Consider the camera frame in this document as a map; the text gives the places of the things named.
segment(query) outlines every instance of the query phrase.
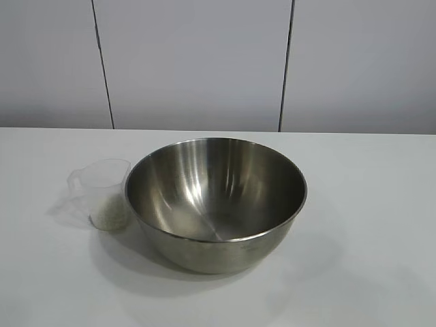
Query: stainless steel bowl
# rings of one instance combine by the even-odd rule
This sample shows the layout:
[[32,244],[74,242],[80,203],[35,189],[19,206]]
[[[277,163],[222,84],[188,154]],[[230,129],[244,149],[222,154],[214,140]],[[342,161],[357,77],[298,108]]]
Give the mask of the stainless steel bowl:
[[256,143],[203,138],[163,147],[126,183],[127,203],[156,248],[200,273],[232,273],[266,257],[305,203],[301,171]]

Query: plastic measuring cup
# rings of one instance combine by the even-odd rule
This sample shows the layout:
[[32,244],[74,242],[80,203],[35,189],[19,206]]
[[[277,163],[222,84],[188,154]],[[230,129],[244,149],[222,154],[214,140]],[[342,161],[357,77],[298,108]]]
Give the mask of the plastic measuring cup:
[[118,230],[127,225],[124,187],[129,171],[128,161],[105,159],[68,176],[70,196],[84,198],[85,205],[76,206],[99,230]]

